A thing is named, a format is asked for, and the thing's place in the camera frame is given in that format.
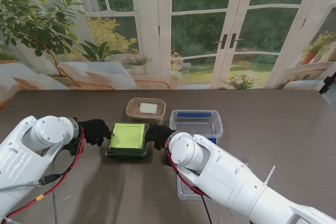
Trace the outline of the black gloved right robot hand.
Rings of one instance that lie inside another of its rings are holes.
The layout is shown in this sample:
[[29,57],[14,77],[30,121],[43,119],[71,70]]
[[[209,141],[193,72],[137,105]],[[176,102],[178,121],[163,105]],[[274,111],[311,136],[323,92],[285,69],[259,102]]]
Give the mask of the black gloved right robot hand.
[[160,151],[165,146],[165,142],[175,132],[166,125],[152,125],[149,127],[144,140],[154,142],[154,148]]

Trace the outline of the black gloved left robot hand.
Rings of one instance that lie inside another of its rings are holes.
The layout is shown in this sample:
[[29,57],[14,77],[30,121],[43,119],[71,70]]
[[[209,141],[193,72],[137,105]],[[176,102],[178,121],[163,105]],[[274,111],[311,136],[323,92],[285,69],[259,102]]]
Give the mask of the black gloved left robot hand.
[[114,134],[102,119],[92,119],[78,122],[83,129],[84,138],[90,145],[101,147],[105,139],[110,140]]

